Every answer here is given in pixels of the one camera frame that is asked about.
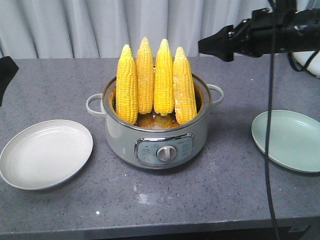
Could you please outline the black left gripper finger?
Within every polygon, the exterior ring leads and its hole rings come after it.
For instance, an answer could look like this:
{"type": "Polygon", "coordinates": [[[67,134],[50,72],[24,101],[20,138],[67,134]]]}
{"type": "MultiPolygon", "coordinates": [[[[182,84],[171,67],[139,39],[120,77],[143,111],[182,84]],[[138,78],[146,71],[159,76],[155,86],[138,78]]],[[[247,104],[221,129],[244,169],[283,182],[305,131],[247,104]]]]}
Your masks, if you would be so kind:
{"type": "Polygon", "coordinates": [[[10,56],[0,58],[0,105],[2,105],[5,91],[18,72],[19,67],[10,56]]]}

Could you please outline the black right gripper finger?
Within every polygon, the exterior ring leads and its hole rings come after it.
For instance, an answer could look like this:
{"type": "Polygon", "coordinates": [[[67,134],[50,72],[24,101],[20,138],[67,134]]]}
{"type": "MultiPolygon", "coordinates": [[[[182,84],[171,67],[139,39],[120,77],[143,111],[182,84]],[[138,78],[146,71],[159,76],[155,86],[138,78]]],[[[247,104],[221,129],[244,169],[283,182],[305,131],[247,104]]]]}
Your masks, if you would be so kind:
{"type": "Polygon", "coordinates": [[[224,62],[232,62],[234,60],[233,48],[229,46],[214,46],[211,49],[211,53],[224,62]]]}
{"type": "Polygon", "coordinates": [[[198,41],[198,52],[201,54],[215,54],[222,51],[223,44],[230,39],[229,33],[232,33],[233,25],[223,27],[216,34],[208,36],[198,41]]]}

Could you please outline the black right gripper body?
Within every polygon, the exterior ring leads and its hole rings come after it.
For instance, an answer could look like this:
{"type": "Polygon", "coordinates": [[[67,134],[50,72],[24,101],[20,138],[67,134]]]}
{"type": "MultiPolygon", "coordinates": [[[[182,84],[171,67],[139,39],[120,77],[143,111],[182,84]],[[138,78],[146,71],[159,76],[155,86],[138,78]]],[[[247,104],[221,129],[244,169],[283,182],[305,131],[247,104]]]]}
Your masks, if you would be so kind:
{"type": "Polygon", "coordinates": [[[227,52],[262,56],[272,52],[272,44],[275,53],[288,51],[288,27],[295,13],[294,8],[254,10],[250,19],[243,20],[231,31],[231,36],[226,40],[227,52]]]}

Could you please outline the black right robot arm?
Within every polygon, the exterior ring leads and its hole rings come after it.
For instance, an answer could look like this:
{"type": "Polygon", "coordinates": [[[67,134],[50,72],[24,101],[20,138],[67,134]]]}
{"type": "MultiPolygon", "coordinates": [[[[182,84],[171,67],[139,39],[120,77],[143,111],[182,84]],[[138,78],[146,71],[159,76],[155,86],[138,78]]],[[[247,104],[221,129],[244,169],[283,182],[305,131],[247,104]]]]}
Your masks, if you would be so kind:
{"type": "Polygon", "coordinates": [[[320,10],[267,12],[258,9],[237,26],[227,25],[198,41],[201,54],[231,62],[234,54],[259,58],[265,54],[317,51],[320,48],[320,10]]]}

